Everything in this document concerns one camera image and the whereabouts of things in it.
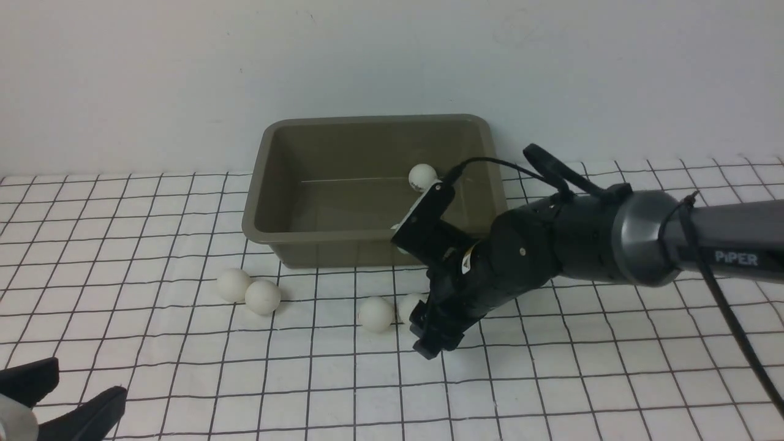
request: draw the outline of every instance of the white ball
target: white ball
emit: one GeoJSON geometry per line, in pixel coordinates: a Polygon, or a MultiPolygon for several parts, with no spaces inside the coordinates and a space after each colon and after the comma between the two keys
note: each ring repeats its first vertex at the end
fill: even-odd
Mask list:
{"type": "Polygon", "coordinates": [[[427,294],[409,294],[397,303],[397,316],[400,317],[403,323],[411,324],[411,311],[416,308],[420,301],[426,302],[427,294]]]}
{"type": "Polygon", "coordinates": [[[218,294],[231,303],[242,301],[245,298],[245,290],[252,283],[248,273],[239,268],[230,268],[220,273],[216,280],[218,294]]]}
{"type": "Polygon", "coordinates": [[[408,172],[408,183],[414,190],[424,193],[438,179],[436,170],[427,164],[417,164],[408,172]]]}
{"type": "Polygon", "coordinates": [[[269,280],[256,280],[245,291],[245,305],[258,315],[272,314],[280,303],[281,290],[269,280]]]}
{"type": "Polygon", "coordinates": [[[382,333],[394,321],[394,308],[381,297],[369,297],[359,305],[357,323],[365,329],[382,333]]]}

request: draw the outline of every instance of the black cylindrical joint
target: black cylindrical joint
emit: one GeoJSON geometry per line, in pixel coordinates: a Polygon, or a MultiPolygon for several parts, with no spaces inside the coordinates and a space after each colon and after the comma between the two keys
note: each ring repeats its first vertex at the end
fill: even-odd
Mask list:
{"type": "Polygon", "coordinates": [[[561,207],[555,219],[555,254],[563,275],[575,279],[622,282],[612,252],[612,225],[619,204],[579,196],[561,207]]]}

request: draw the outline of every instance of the robotic arm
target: robotic arm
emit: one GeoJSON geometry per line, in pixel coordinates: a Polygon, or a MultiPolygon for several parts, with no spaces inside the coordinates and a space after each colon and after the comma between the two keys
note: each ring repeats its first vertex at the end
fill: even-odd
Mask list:
{"type": "MultiPolygon", "coordinates": [[[[462,170],[450,172],[392,238],[428,267],[430,296],[411,314],[414,349],[428,359],[455,349],[492,309],[556,275],[662,286],[698,267],[672,196],[628,184],[600,189],[534,144],[525,154],[558,193],[501,214],[476,240],[441,220],[462,170]],[[588,195],[574,195],[566,180],[588,195]]],[[[784,282],[782,218],[784,201],[691,211],[702,260],[714,272],[772,282],[784,282]]]]}

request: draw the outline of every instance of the table surface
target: table surface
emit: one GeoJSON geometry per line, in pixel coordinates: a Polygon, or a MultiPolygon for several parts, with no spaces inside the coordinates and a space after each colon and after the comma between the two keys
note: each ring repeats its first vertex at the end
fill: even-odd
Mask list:
{"type": "MultiPolygon", "coordinates": [[[[784,198],[778,158],[571,164],[699,205],[784,198]]],[[[504,170],[510,206],[552,191],[504,170]]],[[[784,438],[699,275],[659,289],[556,278],[426,361],[363,297],[428,291],[410,268],[289,270],[240,229],[247,173],[0,181],[0,363],[60,359],[46,421],[129,389],[112,439],[784,438]],[[216,296],[244,268],[283,289],[271,317],[216,296]]],[[[784,390],[784,289],[721,285],[784,390]]]]}

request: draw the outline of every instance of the black grid line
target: black grid line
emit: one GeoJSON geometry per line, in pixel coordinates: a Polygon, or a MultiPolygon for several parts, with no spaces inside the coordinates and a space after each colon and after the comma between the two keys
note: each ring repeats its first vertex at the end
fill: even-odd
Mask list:
{"type": "MultiPolygon", "coordinates": [[[[191,184],[190,184],[189,188],[193,187],[194,176],[195,176],[195,174],[191,175],[191,184]]],[[[187,205],[187,199],[186,199],[186,203],[183,205],[183,211],[184,211],[184,206],[186,206],[186,205],[187,205]]],[[[176,232],[180,232],[180,228],[182,227],[182,220],[183,220],[183,217],[180,216],[180,222],[177,224],[176,232]]],[[[172,240],[172,245],[169,248],[169,255],[171,255],[171,253],[174,250],[174,243],[175,243],[175,241],[172,240]]],[[[169,267],[169,262],[170,262],[170,259],[167,258],[166,259],[166,263],[164,264],[163,274],[166,273],[166,269],[169,267]]],[[[158,303],[158,297],[161,295],[161,288],[162,288],[162,286],[163,286],[163,283],[159,283],[158,284],[158,288],[155,290],[155,299],[153,300],[153,305],[158,303]]],[[[150,330],[150,324],[152,323],[153,313],[154,313],[154,309],[153,309],[153,311],[150,312],[150,316],[147,318],[147,323],[144,325],[144,334],[142,336],[142,341],[139,344],[139,349],[136,351],[136,357],[134,359],[133,366],[132,366],[132,369],[131,369],[131,375],[130,375],[130,378],[128,379],[129,387],[133,383],[133,376],[136,374],[136,368],[140,367],[140,366],[145,366],[145,365],[139,363],[139,357],[141,356],[141,352],[142,352],[142,349],[144,347],[144,342],[145,342],[145,340],[148,337],[147,334],[148,334],[148,332],[150,330]]],[[[111,437],[111,439],[117,439],[116,433],[117,433],[118,430],[119,430],[119,425],[118,425],[117,428],[114,429],[114,435],[111,437]]]]}
{"type": "MultiPolygon", "coordinates": [[[[394,270],[394,266],[393,266],[392,267],[392,301],[393,301],[393,307],[394,307],[394,315],[393,315],[394,323],[392,324],[392,326],[394,326],[394,340],[395,340],[395,344],[397,346],[397,354],[395,356],[395,359],[397,361],[397,399],[400,400],[400,430],[401,430],[401,439],[402,439],[402,441],[405,441],[405,415],[403,414],[403,371],[402,371],[402,365],[400,363],[401,346],[400,346],[400,326],[399,326],[399,322],[398,322],[398,321],[402,321],[402,318],[398,317],[398,313],[397,313],[397,306],[400,304],[400,301],[398,300],[398,296],[399,295],[400,294],[397,292],[397,280],[395,278],[395,270],[394,270]]],[[[356,369],[357,369],[357,365],[355,363],[354,364],[354,371],[356,371],[356,369]]]]}
{"type": "MultiPolygon", "coordinates": [[[[280,274],[281,274],[282,266],[283,266],[283,264],[281,262],[278,262],[278,279],[275,280],[275,284],[276,285],[279,284],[280,281],[281,281],[280,280],[280,274]]],[[[267,355],[266,355],[266,358],[264,359],[264,379],[262,380],[262,383],[261,383],[261,401],[259,403],[259,420],[256,422],[256,441],[259,441],[259,437],[260,437],[260,434],[261,434],[261,413],[264,411],[264,396],[265,396],[266,390],[267,390],[267,374],[269,373],[269,367],[270,367],[270,363],[269,363],[269,360],[270,360],[270,344],[272,343],[272,333],[275,330],[275,327],[274,327],[274,325],[275,325],[275,312],[276,311],[272,311],[272,319],[270,320],[270,332],[269,332],[269,335],[267,336],[267,355]]]]}
{"type": "MultiPolygon", "coordinates": [[[[318,248],[316,249],[316,261],[318,261],[318,248]]],[[[308,436],[308,426],[310,425],[310,395],[313,385],[313,341],[316,334],[316,310],[318,308],[318,268],[316,268],[316,281],[313,287],[313,324],[312,331],[310,332],[310,351],[308,353],[308,367],[307,367],[307,399],[305,400],[305,441],[308,436]]]]}
{"type": "MultiPolygon", "coordinates": [[[[61,185],[60,185],[60,187],[57,189],[57,194],[59,194],[59,193],[60,193],[60,190],[62,190],[62,189],[63,189],[63,185],[61,184],[61,185]]],[[[49,206],[49,208],[46,210],[46,215],[44,215],[44,219],[46,219],[46,218],[47,218],[47,216],[49,215],[49,213],[51,212],[51,210],[52,210],[52,206],[49,206]]],[[[35,235],[33,235],[33,241],[32,241],[32,242],[30,242],[30,244],[28,244],[28,245],[27,245],[27,248],[26,248],[26,250],[24,251],[24,254],[22,255],[22,258],[21,258],[20,262],[24,262],[24,259],[25,259],[25,258],[27,258],[27,253],[29,253],[29,252],[30,252],[30,248],[32,248],[32,246],[33,246],[33,243],[35,242],[35,237],[36,237],[36,236],[38,236],[38,233],[39,233],[39,232],[41,232],[41,226],[42,226],[42,225],[43,225],[43,222],[42,222],[42,223],[41,223],[41,224],[38,226],[38,229],[35,231],[35,235]]],[[[57,258],[57,262],[59,262],[59,261],[60,261],[60,258],[61,258],[62,256],[63,256],[63,255],[62,255],[62,253],[61,253],[61,254],[60,254],[60,256],[57,258]]],[[[10,280],[8,281],[8,286],[9,286],[9,287],[10,287],[10,286],[11,286],[11,284],[13,283],[14,279],[16,278],[16,276],[19,274],[19,270],[20,270],[20,268],[21,268],[21,265],[20,265],[20,266],[17,266],[17,267],[16,267],[16,269],[14,270],[14,272],[13,272],[13,275],[11,276],[10,280]]],[[[47,280],[46,280],[46,284],[44,285],[44,288],[46,288],[46,286],[48,286],[48,285],[49,285],[49,282],[51,282],[51,280],[52,280],[52,277],[54,277],[54,274],[55,274],[55,270],[56,270],[56,269],[57,269],[57,263],[55,263],[55,266],[52,268],[52,272],[49,274],[49,277],[48,277],[48,278],[47,278],[47,280]]],[[[2,299],[5,297],[5,293],[6,293],[6,292],[7,292],[7,290],[6,290],[6,291],[3,291],[3,294],[0,296],[0,302],[2,302],[2,299]]],[[[41,299],[42,299],[42,298],[43,298],[43,294],[42,294],[42,295],[41,295],[41,296],[38,298],[38,301],[35,303],[35,306],[33,307],[33,311],[35,311],[35,310],[38,308],[38,306],[41,304],[41,299]]],[[[30,315],[30,317],[28,317],[28,318],[27,318],[27,322],[25,323],[25,325],[24,325],[24,328],[22,329],[22,332],[20,333],[20,336],[19,336],[19,337],[20,337],[20,339],[21,339],[21,338],[24,338],[24,334],[27,332],[27,328],[30,326],[30,322],[32,321],[32,319],[33,319],[33,316],[32,316],[32,315],[30,315]]],[[[18,342],[16,342],[16,343],[14,344],[13,348],[11,349],[11,353],[10,353],[10,354],[9,354],[9,356],[8,356],[8,361],[7,361],[7,362],[5,362],[5,369],[8,369],[8,367],[9,367],[9,364],[11,363],[11,359],[13,358],[13,354],[14,354],[14,352],[16,352],[16,349],[17,349],[18,347],[19,347],[19,341],[18,341],[18,342]]]]}
{"type": "MultiPolygon", "coordinates": [[[[229,175],[228,175],[228,173],[226,173],[226,176],[223,179],[223,187],[222,188],[226,187],[226,180],[228,179],[228,177],[229,177],[229,175]]],[[[213,233],[215,232],[215,228],[216,228],[217,225],[218,225],[218,216],[215,216],[215,220],[212,222],[212,232],[213,233]]],[[[207,249],[208,250],[209,250],[209,247],[212,245],[212,238],[213,237],[214,236],[212,236],[212,235],[210,235],[210,237],[209,237],[209,241],[207,243],[207,249]]],[[[205,271],[206,268],[207,268],[207,260],[205,259],[204,260],[204,264],[201,266],[201,277],[200,277],[200,279],[204,278],[204,271],[205,271]]],[[[199,283],[198,287],[201,287],[201,280],[199,280],[198,283],[199,283]]],[[[194,303],[193,303],[194,306],[196,305],[197,301],[198,301],[198,295],[196,295],[194,297],[194,303]]],[[[186,328],[187,330],[189,330],[191,328],[191,324],[192,324],[193,318],[194,318],[194,311],[195,311],[195,309],[191,310],[191,314],[188,317],[188,325],[187,325],[187,328],[186,328]]],[[[161,422],[161,431],[160,431],[160,433],[164,432],[164,428],[165,428],[165,425],[166,425],[166,414],[169,412],[169,406],[172,403],[172,396],[171,395],[172,395],[172,393],[174,391],[174,381],[177,378],[177,367],[180,365],[180,360],[183,357],[183,350],[185,349],[185,344],[186,343],[187,343],[187,336],[185,338],[183,338],[183,343],[180,346],[180,353],[177,355],[177,363],[175,363],[175,365],[174,365],[174,374],[172,376],[172,384],[169,387],[169,397],[166,399],[166,408],[164,409],[164,413],[163,413],[163,421],[161,422]]]]}
{"type": "MultiPolygon", "coordinates": [[[[588,170],[585,167],[585,163],[583,163],[583,172],[584,176],[588,178],[588,170]]],[[[621,367],[623,368],[623,372],[626,374],[626,383],[629,385],[629,390],[632,392],[632,396],[634,397],[634,403],[637,405],[637,411],[640,414],[640,419],[642,420],[642,424],[645,427],[645,431],[648,434],[648,439],[653,441],[653,436],[651,435],[651,429],[648,427],[648,422],[645,420],[645,416],[642,413],[642,406],[640,406],[640,400],[637,398],[637,392],[634,390],[634,385],[632,385],[631,377],[629,376],[629,371],[626,368],[626,363],[623,361],[623,355],[621,354],[621,347],[618,345],[618,338],[615,335],[615,330],[612,329],[612,324],[610,323],[610,319],[607,317],[607,309],[604,308],[604,302],[601,300],[601,295],[599,295],[599,289],[596,287],[596,284],[593,285],[593,291],[596,293],[596,298],[599,301],[599,306],[601,307],[602,315],[604,316],[604,321],[607,323],[607,328],[610,329],[610,334],[612,335],[612,340],[615,342],[615,352],[618,354],[618,360],[621,362],[621,367]]]]}
{"type": "MultiPolygon", "coordinates": [[[[321,355],[324,356],[341,356],[341,355],[321,355]]],[[[276,359],[276,360],[291,360],[291,359],[302,359],[302,357],[289,357],[284,359],[276,359]]],[[[265,359],[250,359],[250,360],[226,360],[225,362],[221,362],[222,364],[230,365],[232,363],[248,363],[248,362],[255,362],[255,361],[265,361],[265,359]]],[[[221,364],[221,363],[181,363],[182,365],[192,365],[192,366],[209,366],[210,364],[221,364]]],[[[145,365],[141,364],[139,367],[150,367],[150,366],[160,366],[161,364],[174,364],[174,363],[159,363],[154,365],[145,365]]],[[[768,365],[768,367],[777,367],[777,368],[784,368],[784,364],[779,365],[768,365]]],[[[110,368],[95,368],[95,369],[84,369],[84,370],[70,370],[65,371],[68,373],[73,372],[100,372],[100,371],[111,371],[111,370],[127,370],[130,366],[127,367],[110,367],[110,368]]],[[[727,366],[721,367],[721,370],[748,370],[748,366],[727,366]]],[[[715,369],[712,367],[707,368],[694,368],[694,369],[685,369],[685,370],[656,370],[656,371],[641,371],[641,372],[633,372],[628,375],[655,375],[655,374],[672,374],[672,373],[689,373],[689,372],[714,372],[715,369]]],[[[528,376],[528,377],[509,377],[503,378],[501,381],[526,381],[526,380],[576,380],[580,378],[612,378],[612,377],[620,377],[625,374],[584,374],[584,375],[557,375],[557,376],[528,376]]],[[[464,385],[466,383],[485,383],[487,382],[487,378],[468,378],[466,380],[458,380],[458,381],[448,381],[446,384],[448,385],[464,385]]],[[[442,385],[444,384],[443,381],[419,381],[416,383],[405,384],[405,387],[411,386],[431,386],[431,385],[442,385]]],[[[216,393],[216,394],[208,394],[208,395],[185,395],[185,394],[171,394],[166,395],[171,398],[208,398],[208,399],[217,399],[217,398],[228,398],[228,397],[236,397],[236,396],[257,396],[257,395],[285,395],[290,393],[304,393],[308,390],[318,391],[318,392],[331,392],[331,391],[353,391],[353,390],[362,390],[362,389],[377,389],[377,388],[394,388],[394,385],[385,385],[385,386],[377,386],[377,385],[366,385],[366,386],[346,386],[346,387],[331,387],[331,388],[301,388],[301,389],[291,389],[286,391],[267,391],[264,393],[261,392],[247,392],[247,393],[216,393]]],[[[161,397],[139,397],[139,398],[128,398],[127,401],[129,403],[134,402],[146,402],[146,401],[155,401],[156,399],[160,399],[161,397]]],[[[738,404],[767,404],[769,401],[764,400],[744,400],[738,401],[738,404]]],[[[58,402],[58,403],[41,403],[38,407],[53,407],[53,406],[76,406],[79,402],[58,402]]],[[[730,403],[715,403],[715,406],[729,406],[730,403]]],[[[683,406],[644,406],[641,407],[642,410],[650,410],[650,409],[662,409],[662,408],[680,408],[683,406]]],[[[578,414],[586,414],[587,412],[576,412],[578,414]]]]}
{"type": "MultiPolygon", "coordinates": [[[[161,185],[161,178],[159,177],[159,178],[158,178],[158,182],[157,182],[157,183],[156,183],[156,185],[155,185],[155,190],[156,190],[156,191],[158,190],[158,187],[159,187],[160,185],[161,185]]],[[[127,188],[128,188],[128,181],[126,181],[126,182],[125,182],[125,186],[124,186],[124,187],[123,187],[123,189],[122,189],[122,194],[123,194],[123,195],[125,194],[125,190],[126,190],[127,188]]],[[[117,213],[117,209],[118,209],[119,207],[120,207],[120,204],[117,204],[117,207],[115,207],[115,208],[114,208],[114,213],[115,213],[115,214],[117,213]]],[[[88,278],[88,279],[89,279],[90,275],[93,273],[93,269],[95,268],[95,263],[97,262],[98,254],[100,253],[101,246],[103,246],[103,244],[105,243],[105,241],[106,241],[106,237],[105,237],[105,235],[104,235],[103,241],[101,242],[101,245],[98,247],[98,253],[96,253],[96,261],[94,261],[94,262],[92,262],[92,263],[91,263],[90,270],[89,270],[89,271],[88,271],[88,273],[87,273],[87,278],[88,278]]],[[[136,256],[136,252],[139,250],[139,242],[141,242],[141,241],[140,241],[140,240],[137,240],[137,241],[136,241],[136,245],[133,247],[133,254],[132,254],[132,257],[136,256]]],[[[125,280],[128,278],[128,273],[129,273],[130,271],[131,271],[131,265],[129,264],[129,265],[128,265],[128,267],[125,269],[125,274],[122,276],[122,281],[123,281],[123,283],[124,283],[124,282],[125,282],[125,280]]],[[[82,389],[82,394],[79,396],[79,403],[83,403],[83,402],[85,401],[85,394],[87,393],[87,386],[88,386],[88,384],[89,384],[89,382],[90,382],[90,378],[91,378],[91,376],[93,375],[93,369],[95,369],[96,362],[98,361],[98,355],[100,354],[100,349],[101,349],[101,347],[103,346],[103,343],[104,343],[105,341],[107,341],[107,333],[109,332],[109,326],[111,325],[111,319],[112,319],[112,317],[114,316],[114,312],[117,310],[117,303],[118,303],[119,301],[120,301],[120,295],[119,295],[119,293],[118,293],[118,295],[117,295],[117,298],[115,298],[115,299],[114,299],[114,307],[112,308],[112,311],[111,311],[111,312],[109,312],[109,319],[107,320],[107,322],[106,322],[106,326],[105,326],[105,327],[104,327],[104,329],[103,329],[103,335],[101,336],[101,338],[100,338],[100,341],[99,341],[99,343],[98,343],[98,349],[96,349],[96,353],[95,353],[95,355],[93,356],[93,364],[91,365],[91,367],[90,367],[90,370],[89,370],[89,372],[87,373],[87,379],[85,380],[85,387],[84,387],[84,389],[82,389]]]]}
{"type": "MultiPolygon", "coordinates": [[[[241,260],[241,263],[240,263],[240,268],[244,268],[245,267],[245,257],[247,255],[247,253],[248,253],[248,240],[246,239],[245,240],[245,247],[242,250],[242,260],[241,260]]],[[[231,305],[231,314],[229,315],[228,328],[226,329],[226,333],[227,333],[226,341],[223,343],[223,356],[221,356],[222,360],[226,359],[226,353],[227,353],[227,351],[229,349],[229,338],[230,338],[229,333],[231,332],[231,323],[234,320],[234,313],[235,312],[237,312],[237,304],[236,303],[231,305]]],[[[209,433],[207,435],[207,440],[208,441],[210,439],[212,439],[212,431],[215,428],[215,417],[216,417],[216,415],[218,413],[218,398],[220,397],[220,384],[221,384],[221,381],[223,380],[223,368],[225,366],[226,366],[225,363],[221,363],[220,364],[220,368],[218,369],[218,383],[215,386],[215,403],[212,405],[212,416],[209,419],[209,430],[208,430],[209,433]]]]}

